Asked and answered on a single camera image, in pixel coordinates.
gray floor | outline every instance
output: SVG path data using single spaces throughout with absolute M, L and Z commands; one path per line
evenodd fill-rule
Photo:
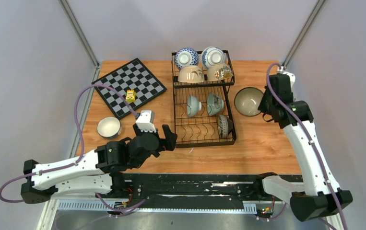
M 90 221 L 105 216 L 101 211 L 59 212 L 57 227 L 60 230 L 75 230 Z M 254 215 L 244 214 L 194 214 L 194 213 L 147 213 L 137 212 L 129 216 L 105 218 L 83 230 L 327 230 L 318 220 L 298 221 L 290 209 L 274 221 L 256 220 Z

yellow object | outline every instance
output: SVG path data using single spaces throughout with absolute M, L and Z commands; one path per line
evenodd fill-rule
M 135 100 L 136 100 L 136 93 L 135 93 L 135 91 L 134 90 L 127 90 L 126 91 L 126 98 L 125 98 L 125 100 L 127 101 L 127 102 L 134 102 Z

robotic arm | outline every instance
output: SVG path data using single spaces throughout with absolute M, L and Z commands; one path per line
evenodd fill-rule
M 121 172 L 139 168 L 147 158 L 159 157 L 161 151 L 173 151 L 177 135 L 168 125 L 162 125 L 165 138 L 160 138 L 153 125 L 154 113 L 143 110 L 133 125 L 136 137 L 110 141 L 89 153 L 82 160 L 66 169 L 43 173 L 75 162 L 78 157 L 50 164 L 39 164 L 35 160 L 24 163 L 24 174 L 36 173 L 27 177 L 22 185 L 21 196 L 25 203 L 42 203 L 50 198 L 74 193 L 100 193 L 120 196 L 123 193 L 124 179 Z
M 304 101 L 294 101 L 291 89 L 295 80 L 294 74 L 282 69 L 279 74 L 271 75 L 269 78 L 278 97 L 300 118 L 312 136 L 329 181 L 326 181 L 320 162 L 311 147 L 312 141 L 308 140 L 300 124 L 276 101 L 266 87 L 259 110 L 271 115 L 272 120 L 279 123 L 279 127 L 284 130 L 290 140 L 300 165 L 304 186 L 291 184 L 271 172 L 260 175 L 258 183 L 255 183 L 256 189 L 261 196 L 274 195 L 290 204 L 294 215 L 300 221 L 337 214 L 338 209 L 328 186 L 331 186 L 336 192 L 342 208 L 352 202 L 352 195 L 350 191 L 340 188 L 325 161 L 317 140 L 314 119 L 309 106 Z

bowl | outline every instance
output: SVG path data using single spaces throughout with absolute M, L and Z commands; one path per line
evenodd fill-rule
M 195 49 L 186 47 L 179 50 L 176 55 L 174 62 L 178 69 L 182 69 L 184 66 L 196 66 L 200 61 L 200 57 Z
M 114 139 L 120 135 L 122 127 L 116 117 L 109 116 L 98 123 L 96 130 L 103 138 Z
M 193 95 L 187 99 L 187 116 L 195 116 L 201 110 L 201 102 Z
M 226 58 L 224 52 L 217 47 L 210 46 L 205 48 L 205 50 L 200 55 L 200 62 L 204 69 L 208 69 L 212 65 L 225 63 Z
M 254 87 L 243 88 L 235 95 L 235 108 L 242 115 L 256 116 L 260 114 L 258 107 L 262 96 L 263 92 L 260 89 Z
M 201 83 L 204 81 L 204 73 L 199 66 L 184 66 L 178 73 L 177 81 L 184 83 Z
M 221 81 L 234 75 L 229 65 L 225 63 L 212 65 L 207 71 L 207 81 Z
M 224 101 L 220 96 L 211 92 L 207 97 L 207 111 L 208 115 L 213 116 L 224 108 Z
M 217 117 L 218 135 L 220 138 L 226 138 L 231 133 L 234 123 L 224 115 Z

chessboard border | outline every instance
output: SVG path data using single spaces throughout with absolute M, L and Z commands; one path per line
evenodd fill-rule
M 133 63 L 134 61 L 138 61 L 138 63 L 139 64 L 141 64 L 143 67 L 145 67 L 145 69 L 149 72 L 149 74 L 150 75 L 152 75 L 156 80 L 157 80 L 157 82 L 159 82 L 159 84 L 164 88 L 163 90 L 161 90 L 160 92 L 159 92 L 159 94 L 158 94 L 158 96 L 160 95 L 160 94 L 162 94 L 162 93 L 164 93 L 164 92 L 166 92 L 166 90 L 167 90 L 167 88 L 165 87 L 165 85 L 163 85 L 162 84 L 162 82 L 159 80 L 159 79 L 157 79 L 157 77 L 149 70 L 149 68 L 147 68 L 147 66 L 145 66 L 140 60 L 139 60 L 139 58 L 135 58 L 134 60 L 132 60 L 132 61 L 130 61 L 130 62 L 128 62 L 128 63 L 126 63 L 126 64 L 124 64 L 124 65 L 122 65 L 122 66 L 120 66 L 119 68 L 117 68 L 117 69 L 115 69 L 114 71 L 111 71 L 110 73 L 108 73 L 108 74 L 106 74 L 106 75 L 104 75 L 104 76 L 102 76 L 102 77 L 100 77 L 100 78 L 98 78 L 97 80 L 95 80 L 95 81 L 93 81 L 91 84 L 95 84 L 95 83 L 97 83 L 97 82 L 99 82 L 102 78 L 105 78 L 105 77 L 107 77 L 108 75 L 111 75 L 112 73 L 114 73 L 114 72 L 116 72 L 116 71 L 118 71 L 119 69 L 122 69 L 124 66 L 127 66 L 127 65 L 129 65 L 130 63 Z M 98 89 L 98 87 L 94 87 L 95 88 L 95 90 L 97 91 L 97 93 L 101 96 L 101 98 L 102 98 L 102 100 L 105 102 L 105 104 L 108 106 L 108 108 L 109 108 L 109 110 L 111 110 L 111 112 L 112 112 L 112 114 L 118 119 L 118 120 L 120 120 L 120 119 L 122 119 L 122 118 L 124 118 L 124 117 L 126 117 L 127 115 L 129 115 L 130 114 L 130 111 L 127 111 L 127 112 L 125 112 L 122 116 L 119 116 L 119 115 L 117 115 L 117 113 L 115 112 L 115 110 L 112 108 L 112 106 L 108 103 L 108 101 L 106 101 L 106 99 L 105 99 L 105 97 L 104 97 L 104 95 L 99 91 L 99 89 Z M 144 106 L 145 104 L 147 104 L 148 102 L 150 102 L 151 100 L 147 100 L 146 102 L 142 102 L 141 104 L 139 104 L 139 105 L 137 105 L 135 108 L 133 108 L 133 110 L 137 110 L 137 109 L 139 109 L 140 107 L 142 107 L 142 106 Z

